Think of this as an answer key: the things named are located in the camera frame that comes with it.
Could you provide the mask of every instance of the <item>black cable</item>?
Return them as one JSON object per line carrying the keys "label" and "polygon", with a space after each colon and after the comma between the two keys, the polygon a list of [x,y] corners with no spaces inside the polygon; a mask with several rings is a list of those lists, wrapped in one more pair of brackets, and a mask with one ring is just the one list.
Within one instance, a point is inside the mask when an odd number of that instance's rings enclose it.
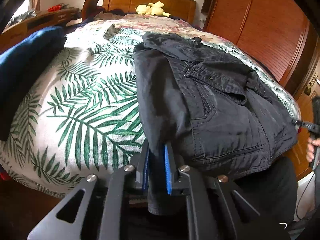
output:
{"label": "black cable", "polygon": [[307,186],[305,187],[305,189],[304,189],[304,191],[302,192],[302,195],[301,195],[301,197],[300,197],[300,199],[299,199],[299,201],[298,201],[298,205],[297,205],[297,209],[296,209],[296,216],[297,216],[297,218],[298,218],[299,220],[302,220],[302,219],[298,216],[298,208],[299,208],[300,200],[302,199],[303,194],[305,193],[307,187],[309,186],[310,182],[312,181],[312,178],[313,178],[314,175],[315,175],[315,173],[313,172],[313,175],[312,175],[311,179],[309,180]]}

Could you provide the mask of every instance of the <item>wooden floor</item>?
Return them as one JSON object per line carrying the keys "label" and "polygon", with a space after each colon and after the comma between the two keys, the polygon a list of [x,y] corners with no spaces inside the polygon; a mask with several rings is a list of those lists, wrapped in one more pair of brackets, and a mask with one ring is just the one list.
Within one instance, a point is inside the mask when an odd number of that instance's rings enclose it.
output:
{"label": "wooden floor", "polygon": [[14,180],[0,180],[0,239],[26,240],[59,201]]}

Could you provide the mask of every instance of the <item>wooden headboard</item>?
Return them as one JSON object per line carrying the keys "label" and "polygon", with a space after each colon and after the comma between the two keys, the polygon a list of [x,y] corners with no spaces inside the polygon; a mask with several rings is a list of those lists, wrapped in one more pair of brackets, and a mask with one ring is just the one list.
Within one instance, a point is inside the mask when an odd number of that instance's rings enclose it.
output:
{"label": "wooden headboard", "polygon": [[136,12],[136,7],[140,4],[164,3],[163,10],[173,16],[180,17],[188,23],[193,23],[195,16],[196,2],[193,0],[103,0],[103,8],[107,11],[121,9],[125,13]]}

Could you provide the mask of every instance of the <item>floral blanket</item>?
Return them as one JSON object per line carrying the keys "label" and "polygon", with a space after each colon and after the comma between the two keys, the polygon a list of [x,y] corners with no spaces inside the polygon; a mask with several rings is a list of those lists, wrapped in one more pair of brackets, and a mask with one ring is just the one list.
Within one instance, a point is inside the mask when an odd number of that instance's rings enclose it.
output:
{"label": "floral blanket", "polygon": [[67,35],[55,57],[21,102],[0,164],[21,184],[63,197],[89,174],[107,176],[141,151],[133,48],[145,32],[198,36],[239,58],[278,96],[292,117],[294,99],[231,42],[182,20],[127,15],[96,21]]}

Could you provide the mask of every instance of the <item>yellow stuffed toy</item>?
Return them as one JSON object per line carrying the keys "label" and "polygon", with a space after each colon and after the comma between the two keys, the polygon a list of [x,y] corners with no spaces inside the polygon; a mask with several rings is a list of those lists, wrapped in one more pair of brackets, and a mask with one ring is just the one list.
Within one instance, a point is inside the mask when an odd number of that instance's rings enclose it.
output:
{"label": "yellow stuffed toy", "polygon": [[156,3],[149,3],[148,5],[139,5],[137,7],[137,13],[138,14],[144,14],[144,15],[157,15],[157,16],[170,16],[170,13],[165,13],[161,7],[163,7],[164,4],[162,2],[156,2]]}

